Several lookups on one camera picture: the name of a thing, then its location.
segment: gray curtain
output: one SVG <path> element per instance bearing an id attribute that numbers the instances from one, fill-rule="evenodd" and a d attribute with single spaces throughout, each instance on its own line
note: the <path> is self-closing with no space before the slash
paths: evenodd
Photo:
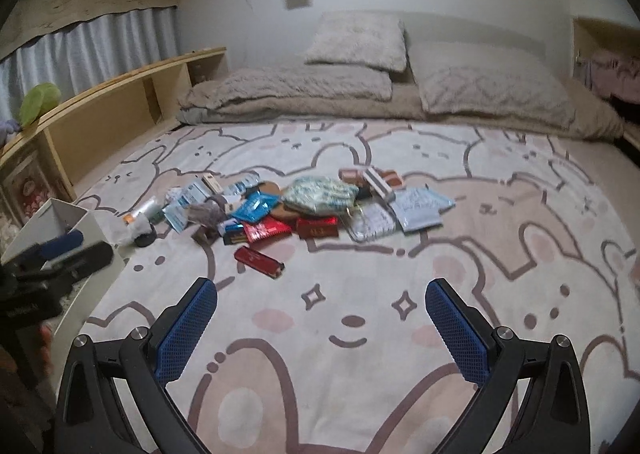
<path id="1" fill-rule="evenodd" d="M 18 118 L 24 95 L 52 82 L 70 99 L 145 64 L 178 55 L 176 7 L 107 14 L 24 44 L 0 62 L 0 120 Z"/>

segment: white box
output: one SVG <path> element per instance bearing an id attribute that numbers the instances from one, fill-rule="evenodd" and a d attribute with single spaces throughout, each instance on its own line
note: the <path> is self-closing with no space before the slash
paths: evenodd
<path id="1" fill-rule="evenodd" d="M 27 224 L 4 252 L 0 261 L 5 263 L 34 243 L 43 243 L 57 238 L 72 229 L 81 231 L 84 241 L 82 246 L 60 256 L 60 259 L 98 241 L 106 241 L 104 233 L 91 211 L 58 199 L 50 199 L 27 221 Z M 58 324 L 51 344 L 53 373 L 49 377 L 55 392 L 58 391 L 58 386 L 62 379 L 71 342 L 78 335 L 84 320 L 89 317 L 123 269 L 124 261 L 114 251 L 113 261 L 108 267 L 87 277 L 78 296 L 76 296 Z"/>

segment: picture frame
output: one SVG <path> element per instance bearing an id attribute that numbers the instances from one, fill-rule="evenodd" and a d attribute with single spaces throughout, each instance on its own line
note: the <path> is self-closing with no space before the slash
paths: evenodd
<path id="1" fill-rule="evenodd" d="M 24 225 L 49 198 L 54 197 L 49 181 L 34 151 L 21 160 L 2 181 L 4 195 L 10 208 Z"/>

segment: white pillow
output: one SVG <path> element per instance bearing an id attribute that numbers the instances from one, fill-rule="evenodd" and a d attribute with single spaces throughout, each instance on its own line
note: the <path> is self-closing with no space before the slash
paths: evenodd
<path id="1" fill-rule="evenodd" d="M 575 118 L 560 81 L 523 50 L 425 41 L 409 57 L 429 113 L 516 115 L 564 128 Z"/>
<path id="2" fill-rule="evenodd" d="M 326 12 L 311 47 L 306 51 L 305 62 L 361 64 L 404 72 L 404 24 L 394 14 Z"/>

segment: green plush toy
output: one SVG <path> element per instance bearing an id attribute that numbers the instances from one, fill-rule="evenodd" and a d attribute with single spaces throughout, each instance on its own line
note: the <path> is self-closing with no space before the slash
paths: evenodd
<path id="1" fill-rule="evenodd" d="M 60 104 L 60 89 L 52 82 L 43 82 L 31 88 L 20 106 L 20 125 L 27 127 L 47 111 Z"/>

